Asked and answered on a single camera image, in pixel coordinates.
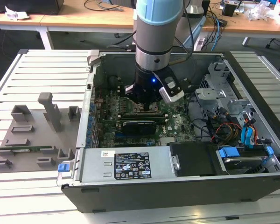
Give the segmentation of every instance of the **power supply label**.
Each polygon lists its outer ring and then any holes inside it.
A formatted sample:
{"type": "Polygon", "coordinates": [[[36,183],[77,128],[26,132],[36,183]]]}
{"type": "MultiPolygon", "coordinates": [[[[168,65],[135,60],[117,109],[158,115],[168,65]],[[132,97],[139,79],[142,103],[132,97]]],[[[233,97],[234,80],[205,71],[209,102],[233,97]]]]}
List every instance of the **power supply label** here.
{"type": "Polygon", "coordinates": [[[151,178],[148,153],[122,153],[114,155],[116,180],[151,178]]]}

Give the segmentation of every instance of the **black box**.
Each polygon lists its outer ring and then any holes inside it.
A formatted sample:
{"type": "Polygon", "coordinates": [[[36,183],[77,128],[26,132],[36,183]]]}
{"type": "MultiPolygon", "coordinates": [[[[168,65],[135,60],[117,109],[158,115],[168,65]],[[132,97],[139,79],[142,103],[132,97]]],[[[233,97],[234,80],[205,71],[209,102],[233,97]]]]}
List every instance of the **black box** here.
{"type": "Polygon", "coordinates": [[[6,12],[5,6],[16,12],[57,15],[64,0],[0,0],[0,13],[6,12]]]}

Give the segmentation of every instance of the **metal bracket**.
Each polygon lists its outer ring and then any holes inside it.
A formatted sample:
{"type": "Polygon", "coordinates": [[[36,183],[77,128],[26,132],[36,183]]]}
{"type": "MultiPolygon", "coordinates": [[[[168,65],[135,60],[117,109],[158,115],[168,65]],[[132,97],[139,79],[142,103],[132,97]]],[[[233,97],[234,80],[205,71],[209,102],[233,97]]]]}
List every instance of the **metal bracket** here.
{"type": "Polygon", "coordinates": [[[100,57],[101,57],[101,55],[99,53],[99,50],[90,50],[88,52],[88,56],[87,56],[87,64],[88,64],[87,70],[88,71],[91,70],[91,66],[101,62],[100,57]]]}

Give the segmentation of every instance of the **light blue robot joint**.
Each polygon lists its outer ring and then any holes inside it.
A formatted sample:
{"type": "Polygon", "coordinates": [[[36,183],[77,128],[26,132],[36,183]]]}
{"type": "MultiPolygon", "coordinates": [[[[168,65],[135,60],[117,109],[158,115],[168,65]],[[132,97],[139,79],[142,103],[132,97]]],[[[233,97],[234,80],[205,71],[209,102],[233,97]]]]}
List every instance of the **light blue robot joint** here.
{"type": "Polygon", "coordinates": [[[149,25],[162,26],[180,15],[183,0],[138,0],[136,8],[142,21],[149,25]]]}

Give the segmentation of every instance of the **wooden desk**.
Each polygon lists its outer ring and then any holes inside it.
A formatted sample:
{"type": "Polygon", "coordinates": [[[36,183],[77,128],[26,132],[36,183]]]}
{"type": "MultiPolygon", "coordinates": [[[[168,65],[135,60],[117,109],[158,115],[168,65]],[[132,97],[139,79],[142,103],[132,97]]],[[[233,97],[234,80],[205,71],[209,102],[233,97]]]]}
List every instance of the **wooden desk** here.
{"type": "Polygon", "coordinates": [[[0,25],[11,25],[11,26],[40,26],[41,20],[44,15],[31,14],[29,19],[14,21],[9,19],[4,13],[0,13],[0,25]]]}
{"type": "MultiPolygon", "coordinates": [[[[210,7],[213,13],[217,15],[219,19],[228,21],[223,36],[237,36],[246,37],[243,45],[248,44],[249,38],[280,38],[280,25],[275,23],[273,19],[249,21],[243,13],[234,13],[232,17],[223,16],[222,10],[219,9],[219,5],[214,7],[214,3],[220,2],[220,0],[212,0],[210,7]]],[[[207,36],[212,32],[214,28],[211,18],[207,18],[207,21],[202,29],[200,37],[207,36]]]]}
{"type": "Polygon", "coordinates": [[[13,21],[5,14],[0,13],[0,28],[3,30],[34,30],[38,31],[41,25],[41,20],[44,15],[33,14],[29,15],[29,19],[13,21]]]}
{"type": "MultiPolygon", "coordinates": [[[[45,49],[54,49],[50,31],[71,32],[103,32],[103,33],[131,33],[133,31],[133,10],[123,8],[118,11],[91,11],[84,7],[85,0],[64,0],[59,15],[30,15],[31,19],[11,21],[4,14],[0,14],[0,27],[2,29],[36,30],[40,32],[45,49]]],[[[246,37],[244,45],[250,37],[280,38],[280,25],[275,21],[248,21],[244,14],[235,13],[233,17],[222,16],[222,11],[216,9],[212,0],[213,12],[221,19],[228,21],[223,36],[246,37]]],[[[87,7],[99,9],[95,2],[87,7]]],[[[213,30],[211,19],[207,19],[199,39],[205,38],[213,30]]]]}
{"type": "MultiPolygon", "coordinates": [[[[64,0],[58,16],[45,15],[42,26],[87,27],[87,28],[127,28],[133,29],[133,10],[123,8],[119,11],[91,11],[84,7],[85,0],[64,0]]],[[[89,8],[100,9],[97,4],[89,2],[89,8]]]]}

